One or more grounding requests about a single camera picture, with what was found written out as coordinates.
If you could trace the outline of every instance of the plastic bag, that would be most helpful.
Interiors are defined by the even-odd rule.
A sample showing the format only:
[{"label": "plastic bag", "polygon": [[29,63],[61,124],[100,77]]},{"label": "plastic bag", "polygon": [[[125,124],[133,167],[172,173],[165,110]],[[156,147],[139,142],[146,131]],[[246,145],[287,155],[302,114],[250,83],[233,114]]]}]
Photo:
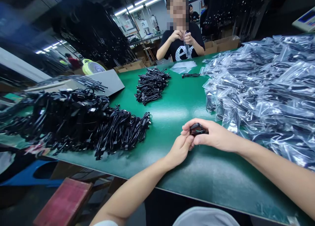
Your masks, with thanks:
[{"label": "plastic bag", "polygon": [[239,118],[237,109],[235,109],[229,101],[223,103],[224,115],[222,126],[232,133],[237,134],[240,130],[241,120]]}]

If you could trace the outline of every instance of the woman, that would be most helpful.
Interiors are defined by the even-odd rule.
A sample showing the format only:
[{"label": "woman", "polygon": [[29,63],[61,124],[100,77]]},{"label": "woman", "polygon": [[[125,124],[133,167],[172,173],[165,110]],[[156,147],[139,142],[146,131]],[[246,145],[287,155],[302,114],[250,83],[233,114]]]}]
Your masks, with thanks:
[{"label": "woman", "polygon": [[204,43],[197,24],[188,22],[188,0],[166,0],[173,26],[164,32],[157,59],[181,61],[204,55]]},{"label": "woman", "polygon": [[[189,128],[196,123],[208,129],[209,134],[197,135],[195,138],[190,136]],[[239,154],[315,220],[315,173],[276,155],[259,144],[229,132],[213,121],[195,118],[182,128],[183,131],[176,138],[170,152],[125,182],[99,210],[90,226],[124,225],[163,175],[181,164],[188,151],[195,145],[212,146],[222,151]],[[239,226],[235,219],[224,211],[200,208],[193,207],[187,210],[177,218],[173,226]]]}]

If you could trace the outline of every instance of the black t-shirt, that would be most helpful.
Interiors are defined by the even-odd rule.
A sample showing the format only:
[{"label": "black t-shirt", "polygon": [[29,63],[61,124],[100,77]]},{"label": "black t-shirt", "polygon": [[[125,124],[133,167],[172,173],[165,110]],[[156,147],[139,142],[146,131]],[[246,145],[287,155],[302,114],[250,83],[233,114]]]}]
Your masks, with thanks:
[{"label": "black t-shirt", "polygon": [[191,15],[189,14],[189,16],[190,16],[190,21],[196,21],[199,19],[199,14],[196,11],[194,11],[193,14]]},{"label": "black t-shirt", "polygon": [[[167,41],[167,39],[171,36],[171,34],[173,33],[173,30],[167,30],[164,32],[163,37],[162,37],[162,41],[160,44],[160,47],[162,45],[164,45],[164,43]],[[199,26],[195,23],[189,23],[189,30],[187,31],[187,33],[191,33],[191,36],[196,40],[196,42],[203,47],[204,49],[204,42],[202,40],[202,36],[201,36],[201,32],[199,29]],[[198,54],[196,53],[194,47],[192,45],[189,45],[189,51],[191,54],[191,57],[198,57]],[[183,40],[180,39],[176,39],[174,40],[174,42],[171,43],[170,47],[168,48],[164,58],[168,59],[169,56],[172,56],[173,61],[181,61],[184,59],[188,59],[186,56],[186,47],[185,47],[185,43]]]}]

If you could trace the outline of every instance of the table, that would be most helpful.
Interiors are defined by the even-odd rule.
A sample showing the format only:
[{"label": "table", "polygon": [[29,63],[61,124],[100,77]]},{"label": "table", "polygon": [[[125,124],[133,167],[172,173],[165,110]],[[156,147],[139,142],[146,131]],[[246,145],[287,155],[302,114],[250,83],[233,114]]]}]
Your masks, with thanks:
[{"label": "table", "polygon": [[[192,59],[198,66],[190,73],[199,73],[204,65],[202,60],[212,55]],[[158,68],[170,68],[172,65],[168,63]],[[60,153],[56,157],[49,153],[48,156],[130,178],[168,153],[186,121],[194,117],[214,120],[214,115],[206,111],[206,97],[202,88],[208,77],[182,78],[180,74],[169,71],[172,79],[163,91],[162,99],[144,106],[136,101],[134,93],[138,75],[145,72],[145,69],[140,69],[119,74],[125,89],[111,97],[112,106],[120,104],[122,109],[137,116],[145,112],[152,114],[152,124],[143,143],[138,143],[130,152],[104,155],[100,161],[95,160],[92,151]],[[3,134],[0,135],[0,143],[23,146],[20,137]],[[282,224],[289,224],[290,216],[296,217],[301,226],[314,224],[310,217],[243,158],[212,147],[195,147],[180,166],[161,179],[157,188]]]},{"label": "table", "polygon": [[[146,39],[142,39],[142,41],[145,42],[145,41],[149,41],[149,40],[152,40],[152,39],[161,37],[161,36],[163,36],[163,33],[164,33],[164,32],[161,31],[161,32],[157,33],[155,36],[152,36],[152,37],[146,38]],[[136,41],[136,42],[130,43],[129,45],[131,46],[131,45],[140,44],[140,43],[142,43],[141,40],[138,40],[138,41]]]}]

